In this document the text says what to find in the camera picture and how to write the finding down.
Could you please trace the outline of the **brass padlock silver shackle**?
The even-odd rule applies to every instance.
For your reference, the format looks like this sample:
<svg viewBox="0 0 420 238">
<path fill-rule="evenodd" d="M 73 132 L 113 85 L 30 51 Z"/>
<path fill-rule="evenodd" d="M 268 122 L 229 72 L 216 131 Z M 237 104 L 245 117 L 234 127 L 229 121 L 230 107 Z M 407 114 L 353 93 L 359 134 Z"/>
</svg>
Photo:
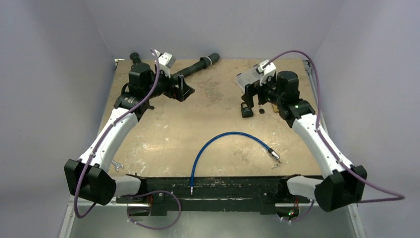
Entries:
<svg viewBox="0 0 420 238">
<path fill-rule="evenodd" d="M 278 106 L 275 104 L 271 104 L 271 106 L 272 106 L 273 111 L 278 114 L 279 113 Z"/>
</svg>

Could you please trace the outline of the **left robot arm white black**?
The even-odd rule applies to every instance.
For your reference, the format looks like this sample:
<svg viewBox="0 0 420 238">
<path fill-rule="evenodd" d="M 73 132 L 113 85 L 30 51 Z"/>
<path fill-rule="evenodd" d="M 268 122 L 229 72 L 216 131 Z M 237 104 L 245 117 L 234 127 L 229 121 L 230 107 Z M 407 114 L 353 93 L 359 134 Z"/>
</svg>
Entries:
<svg viewBox="0 0 420 238">
<path fill-rule="evenodd" d="M 132 65 L 129 81 L 123 85 L 102 131 L 86 152 L 78 159 L 69 159 L 64 166 L 71 195 L 100 205 L 125 195 L 136 203 L 146 200 L 148 190 L 141 185 L 141 177 L 112 177 L 108 171 L 125 137 L 152 108 L 150 99 L 165 95 L 183 102 L 195 92 L 185 82 L 189 75 L 183 70 L 167 76 L 163 68 L 152 71 L 146 63 Z"/>
</svg>

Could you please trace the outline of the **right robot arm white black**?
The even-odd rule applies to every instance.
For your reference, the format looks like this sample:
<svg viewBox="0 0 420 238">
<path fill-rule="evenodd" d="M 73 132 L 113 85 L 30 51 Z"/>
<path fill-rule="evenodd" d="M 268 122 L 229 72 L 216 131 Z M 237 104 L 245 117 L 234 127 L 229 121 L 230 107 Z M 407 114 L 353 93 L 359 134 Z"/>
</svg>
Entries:
<svg viewBox="0 0 420 238">
<path fill-rule="evenodd" d="M 254 96 L 258 104 L 271 103 L 278 109 L 280 117 L 287 122 L 304 141 L 315 158 L 322 179 L 293 176 L 278 188 L 279 198 L 285 202 L 298 196 L 315 200 L 325 212 L 331 212 L 362 199 L 367 178 L 363 166 L 354 166 L 337 149 L 332 140 L 324 135 L 324 129 L 316 122 L 311 104 L 300 98 L 299 78 L 292 71 L 281 71 L 259 76 L 257 73 L 240 73 L 235 82 L 243 90 L 241 97 L 249 108 L 254 107 Z"/>
</svg>

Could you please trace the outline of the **black padlock with key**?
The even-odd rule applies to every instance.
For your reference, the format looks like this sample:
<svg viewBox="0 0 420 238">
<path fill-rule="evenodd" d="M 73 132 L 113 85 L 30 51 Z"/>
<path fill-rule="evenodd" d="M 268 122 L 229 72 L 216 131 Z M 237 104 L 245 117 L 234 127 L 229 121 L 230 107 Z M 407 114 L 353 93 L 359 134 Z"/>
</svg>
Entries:
<svg viewBox="0 0 420 238">
<path fill-rule="evenodd" d="M 245 102 L 242 102 L 240 104 L 240 112 L 241 112 L 241 117 L 246 119 L 246 118 L 251 118 L 254 116 L 254 113 L 252 111 L 252 109 L 250 107 L 248 107 L 248 105 Z"/>
</svg>

